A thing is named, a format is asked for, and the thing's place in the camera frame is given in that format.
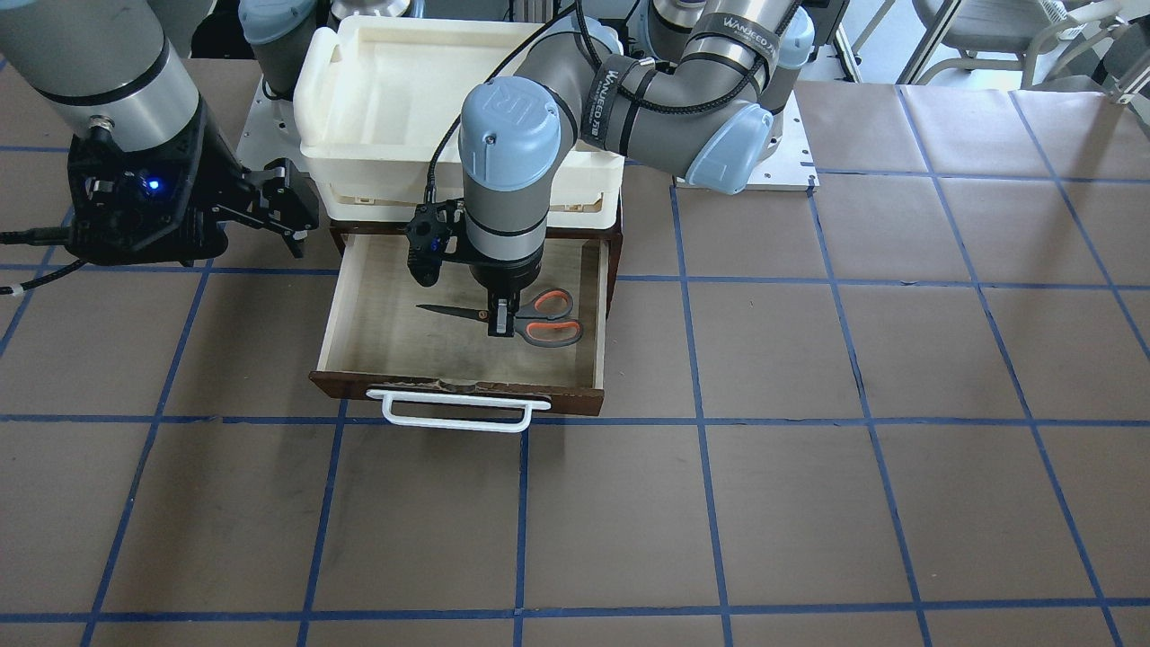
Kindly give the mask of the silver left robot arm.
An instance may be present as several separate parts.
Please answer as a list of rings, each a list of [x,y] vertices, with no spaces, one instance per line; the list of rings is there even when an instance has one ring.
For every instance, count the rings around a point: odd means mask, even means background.
[[[669,74],[627,57],[583,11],[546,28],[515,74],[463,99],[465,238],[488,292],[489,336],[511,336],[540,271],[552,182],[575,143],[695,187],[736,195],[769,156],[774,121],[808,61],[813,21],[798,1],[657,1],[650,41],[668,33]]]

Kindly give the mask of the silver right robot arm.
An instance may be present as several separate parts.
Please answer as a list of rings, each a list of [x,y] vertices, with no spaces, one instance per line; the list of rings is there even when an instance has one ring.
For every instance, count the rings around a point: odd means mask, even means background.
[[[302,257],[319,197],[288,157],[239,163],[144,1],[3,1],[3,56],[74,134],[68,226],[5,232],[94,265],[215,259],[222,222],[264,229]]]

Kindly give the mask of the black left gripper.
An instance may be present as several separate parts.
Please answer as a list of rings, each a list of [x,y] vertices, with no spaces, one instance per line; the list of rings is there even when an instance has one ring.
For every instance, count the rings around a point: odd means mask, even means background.
[[[488,292],[488,336],[515,336],[515,311],[520,294],[538,278],[540,269],[542,255],[521,261],[473,263],[473,278]]]

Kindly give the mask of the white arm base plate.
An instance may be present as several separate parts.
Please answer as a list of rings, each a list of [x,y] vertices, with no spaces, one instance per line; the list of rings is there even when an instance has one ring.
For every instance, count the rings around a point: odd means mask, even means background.
[[[816,165],[793,92],[773,115],[747,105],[703,144],[678,180],[691,188],[736,195],[744,190],[816,187]]]
[[[262,171],[273,160],[288,157],[305,174],[300,144],[292,101],[274,99],[264,78],[260,78],[235,154],[252,171]]]

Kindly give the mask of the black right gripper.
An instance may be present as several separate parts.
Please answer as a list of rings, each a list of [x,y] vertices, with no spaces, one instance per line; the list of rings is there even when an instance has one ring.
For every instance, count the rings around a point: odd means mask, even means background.
[[[66,249],[97,265],[177,261],[189,265],[227,251],[218,222],[279,236],[293,259],[320,226],[313,182],[292,160],[247,171],[204,100],[168,143],[126,152],[102,115],[74,136],[68,184],[74,205]]]

